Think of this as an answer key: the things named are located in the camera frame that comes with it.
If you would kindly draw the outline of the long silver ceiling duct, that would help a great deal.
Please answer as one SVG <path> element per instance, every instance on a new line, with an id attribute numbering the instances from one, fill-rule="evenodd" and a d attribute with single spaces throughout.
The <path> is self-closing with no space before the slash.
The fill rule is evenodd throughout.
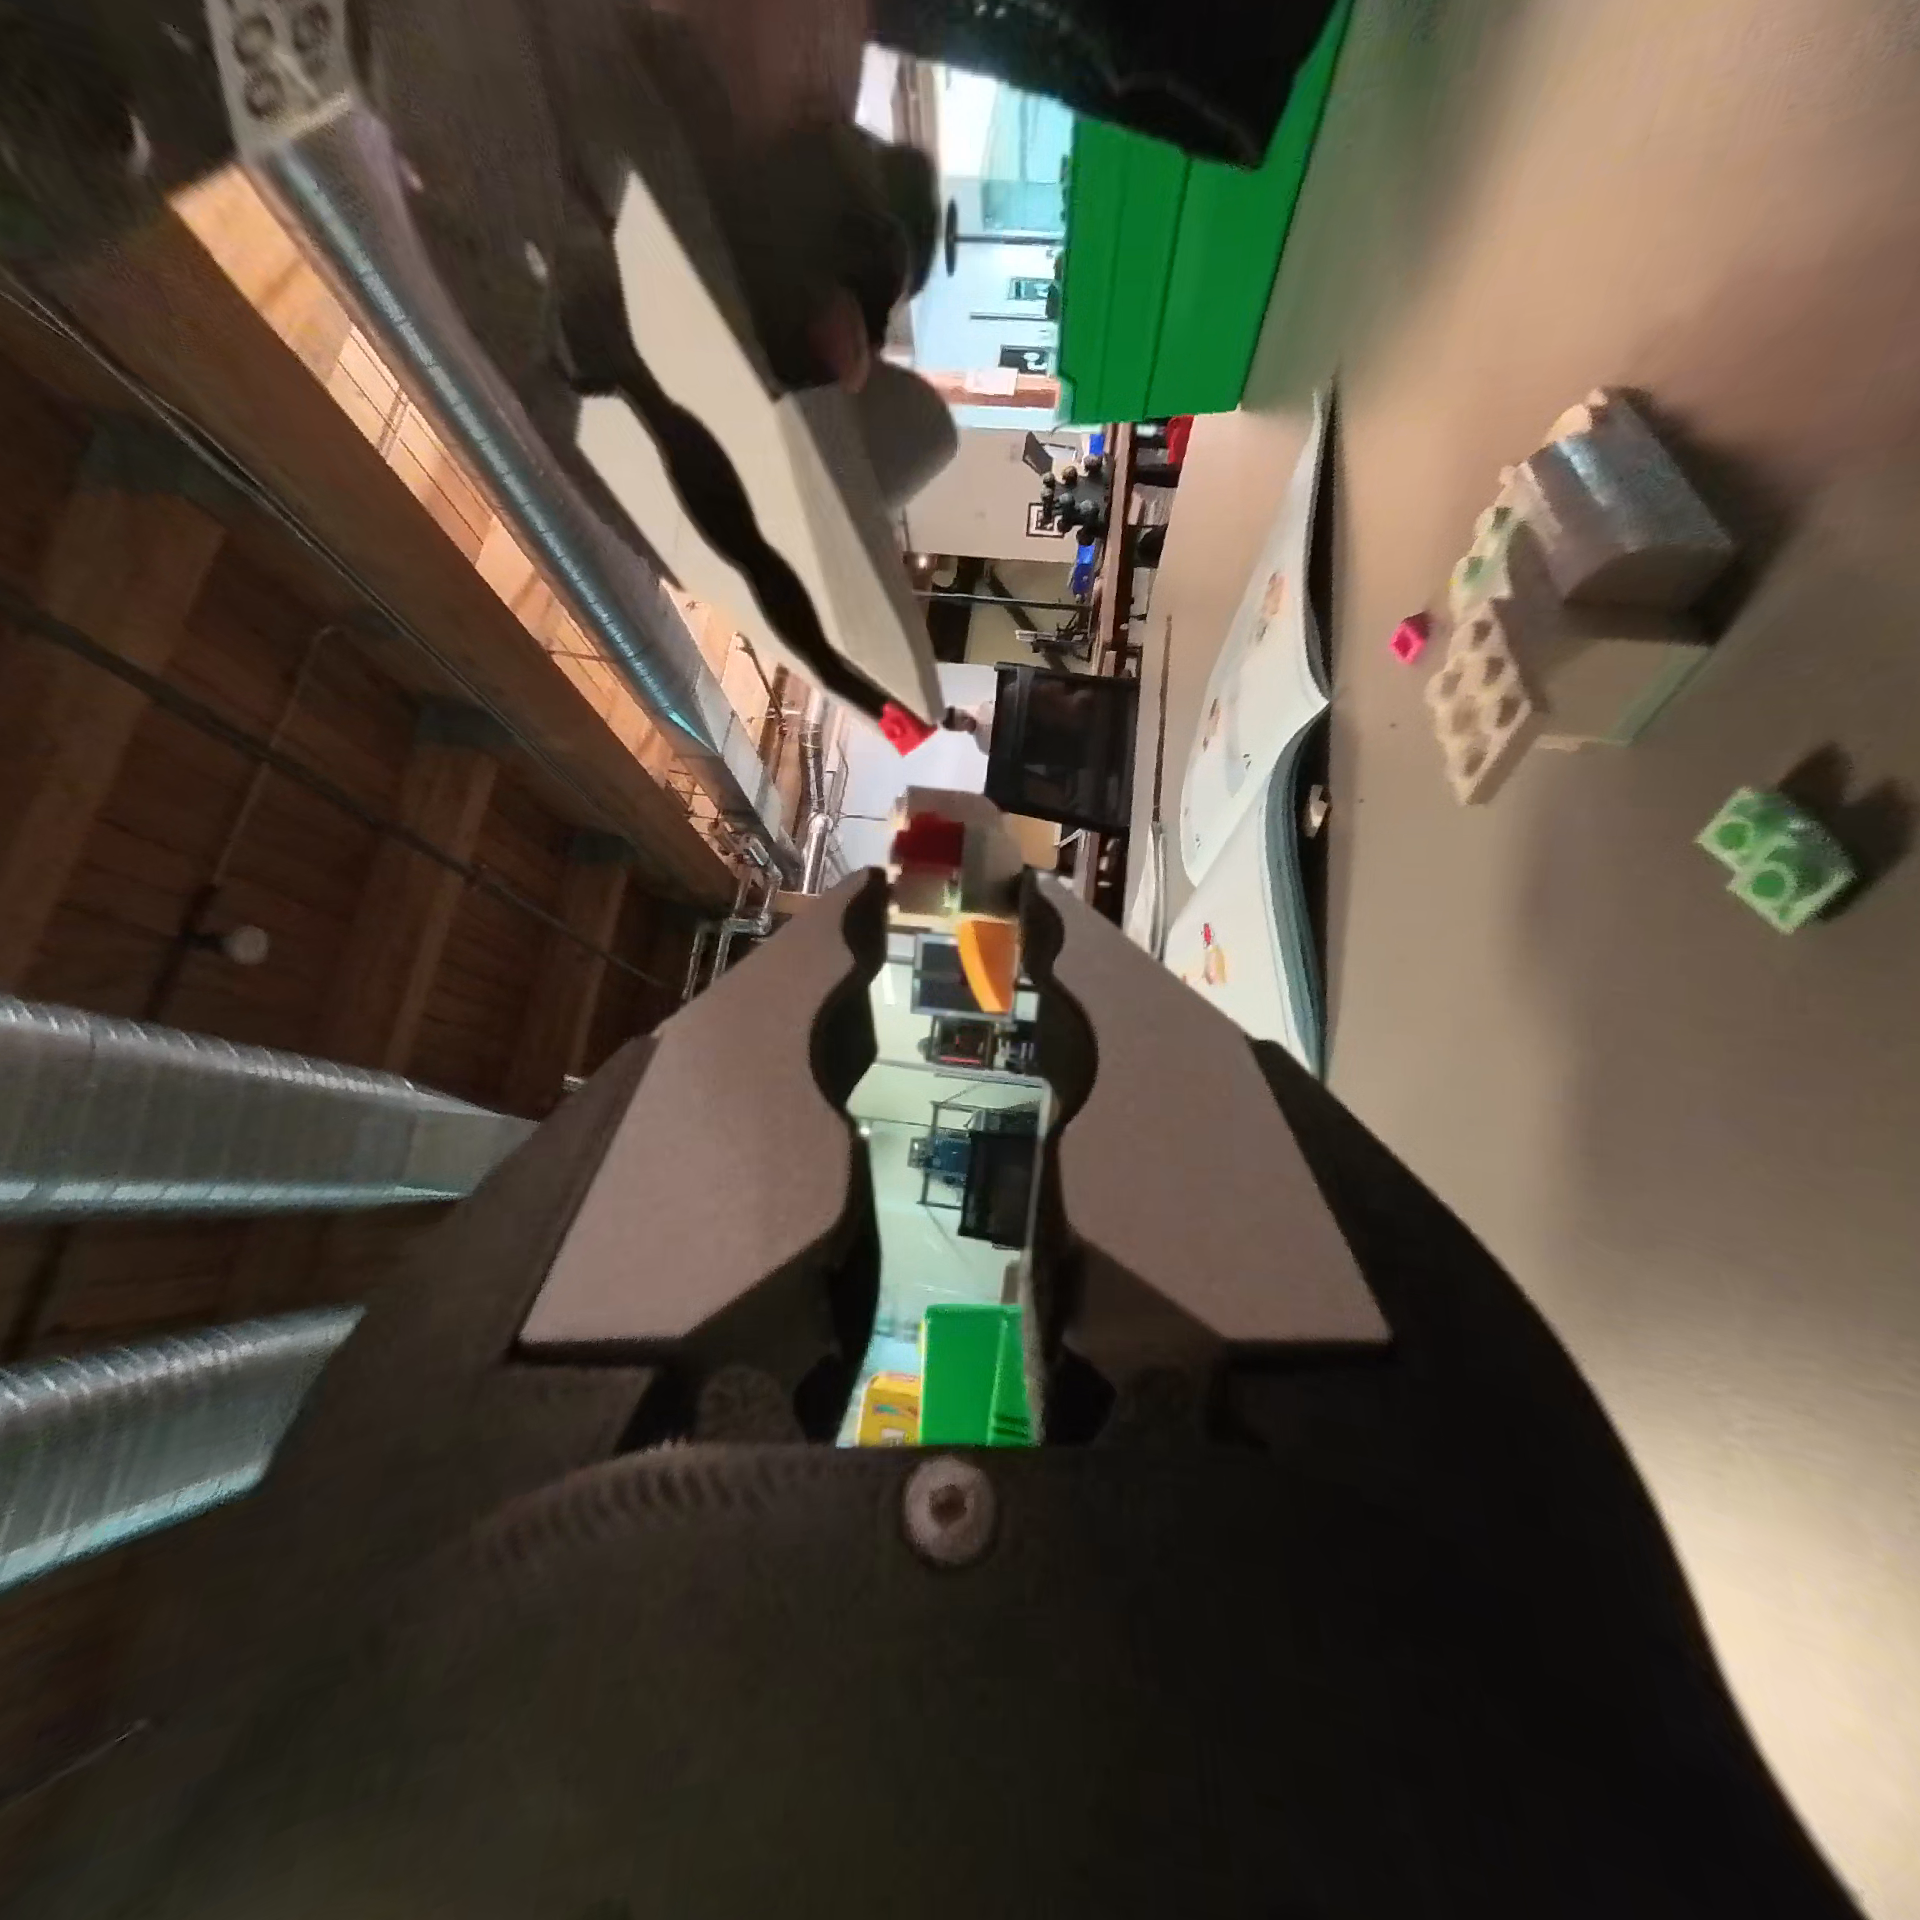
<path id="1" fill-rule="evenodd" d="M 618 536 L 474 336 L 403 202 L 393 146 L 355 107 L 238 135 L 254 187 L 309 254 L 410 401 L 469 467 L 518 547 L 612 664 L 723 819 L 802 879 L 782 796 L 658 567 Z"/>

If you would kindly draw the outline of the white toy brick block assembly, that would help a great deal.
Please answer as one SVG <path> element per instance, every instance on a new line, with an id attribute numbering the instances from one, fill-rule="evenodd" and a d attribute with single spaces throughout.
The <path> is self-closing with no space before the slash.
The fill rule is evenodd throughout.
<path id="1" fill-rule="evenodd" d="M 1738 550 L 1616 391 L 1566 409 L 1501 471 L 1440 609 L 1430 731 L 1464 808 L 1531 751 L 1620 751 L 1710 655 L 1698 606 Z"/>

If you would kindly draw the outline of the white toy brick head assembly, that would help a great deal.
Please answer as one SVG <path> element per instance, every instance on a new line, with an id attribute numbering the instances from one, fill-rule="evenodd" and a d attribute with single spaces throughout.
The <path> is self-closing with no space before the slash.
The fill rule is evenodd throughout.
<path id="1" fill-rule="evenodd" d="M 917 951 L 948 955 L 961 1012 L 1013 1019 L 1025 988 L 1029 862 L 1008 816 L 982 793 L 910 785 L 886 827 L 889 926 Z"/>

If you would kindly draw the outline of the person's right forearm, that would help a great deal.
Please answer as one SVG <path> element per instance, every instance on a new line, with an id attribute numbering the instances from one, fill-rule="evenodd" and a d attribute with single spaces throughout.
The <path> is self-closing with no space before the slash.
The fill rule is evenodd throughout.
<path id="1" fill-rule="evenodd" d="M 873 3 L 870 41 L 1254 172 L 1333 3 Z"/>

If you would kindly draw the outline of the person's right hand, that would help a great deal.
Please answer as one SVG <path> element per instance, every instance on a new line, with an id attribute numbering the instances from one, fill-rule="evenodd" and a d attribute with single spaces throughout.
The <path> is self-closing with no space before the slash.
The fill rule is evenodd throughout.
<path id="1" fill-rule="evenodd" d="M 793 393 L 857 393 L 942 246 L 933 158 L 859 123 L 797 128 L 760 155 L 742 212 L 752 314 L 774 380 Z"/>

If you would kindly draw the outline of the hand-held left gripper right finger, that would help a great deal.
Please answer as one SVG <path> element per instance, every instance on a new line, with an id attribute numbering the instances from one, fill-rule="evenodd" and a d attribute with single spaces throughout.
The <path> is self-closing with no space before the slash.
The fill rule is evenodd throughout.
<path id="1" fill-rule="evenodd" d="M 1085 1363 L 1237 1363 L 1388 1346 L 1385 1315 L 1254 1046 L 1054 879 L 1025 960 L 1060 1099 L 1051 1323 Z"/>

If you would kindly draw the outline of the black monitor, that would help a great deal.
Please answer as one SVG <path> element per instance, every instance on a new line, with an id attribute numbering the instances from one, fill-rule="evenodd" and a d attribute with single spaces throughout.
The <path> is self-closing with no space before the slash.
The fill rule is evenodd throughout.
<path id="1" fill-rule="evenodd" d="M 996 668 L 982 793 L 1001 811 L 1080 833 L 1131 824 L 1136 680 Z"/>

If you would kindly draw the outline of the stacked green plastic bins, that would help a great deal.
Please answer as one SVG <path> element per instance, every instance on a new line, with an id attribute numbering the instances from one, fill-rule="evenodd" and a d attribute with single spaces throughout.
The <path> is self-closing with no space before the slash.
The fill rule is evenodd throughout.
<path id="1" fill-rule="evenodd" d="M 1073 426 L 1242 406 L 1354 4 L 1336 4 L 1264 162 L 1193 161 L 1080 120 L 1065 167 L 1059 380 Z"/>

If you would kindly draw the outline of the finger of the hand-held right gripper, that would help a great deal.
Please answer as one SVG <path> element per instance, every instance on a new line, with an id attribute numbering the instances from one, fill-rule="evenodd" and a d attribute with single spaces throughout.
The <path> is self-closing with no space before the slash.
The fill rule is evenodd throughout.
<path id="1" fill-rule="evenodd" d="M 612 391 L 612 502 L 674 587 L 841 704 L 936 724 L 947 706 L 866 396 L 789 391 L 766 359 L 699 180 L 627 169 L 612 270 L 642 396 Z"/>
<path id="2" fill-rule="evenodd" d="M 901 704 L 901 544 L 865 409 L 843 393 L 772 396 L 747 375 L 697 401 L 668 387 L 715 467 L 670 455 L 628 399 L 590 399 L 579 450 L 674 592 L 841 704 Z"/>

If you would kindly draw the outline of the green plastic bin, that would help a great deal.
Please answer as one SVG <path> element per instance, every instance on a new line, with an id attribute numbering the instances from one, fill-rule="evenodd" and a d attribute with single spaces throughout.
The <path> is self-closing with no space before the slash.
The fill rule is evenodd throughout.
<path id="1" fill-rule="evenodd" d="M 918 1447 L 1032 1450 L 1025 1315 L 1016 1303 L 936 1303 L 921 1320 Z"/>

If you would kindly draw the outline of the instruction booklet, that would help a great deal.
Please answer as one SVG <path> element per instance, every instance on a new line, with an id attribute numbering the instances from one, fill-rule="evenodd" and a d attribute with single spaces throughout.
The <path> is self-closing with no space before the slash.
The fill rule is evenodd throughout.
<path id="1" fill-rule="evenodd" d="M 1193 724 L 1179 803 L 1156 808 L 1125 936 L 1250 1041 L 1326 1075 L 1328 1008 L 1305 873 L 1308 762 L 1330 682 L 1313 544 L 1333 391 L 1313 396 L 1301 458 L 1259 550 Z"/>

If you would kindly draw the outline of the small green toy brick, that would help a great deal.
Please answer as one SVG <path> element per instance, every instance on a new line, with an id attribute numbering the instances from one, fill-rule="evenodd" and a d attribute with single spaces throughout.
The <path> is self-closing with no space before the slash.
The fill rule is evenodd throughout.
<path id="1" fill-rule="evenodd" d="M 1696 833 L 1726 892 L 1784 936 L 1825 920 L 1858 886 L 1840 839 L 1778 790 L 1740 786 Z"/>

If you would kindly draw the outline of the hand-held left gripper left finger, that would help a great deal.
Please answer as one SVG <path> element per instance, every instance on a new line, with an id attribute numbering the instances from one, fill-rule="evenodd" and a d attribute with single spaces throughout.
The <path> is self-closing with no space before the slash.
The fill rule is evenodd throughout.
<path id="1" fill-rule="evenodd" d="M 869 1151 L 884 868 L 809 896 L 658 1027 L 518 1329 L 553 1361 L 854 1369 L 878 1310 Z"/>

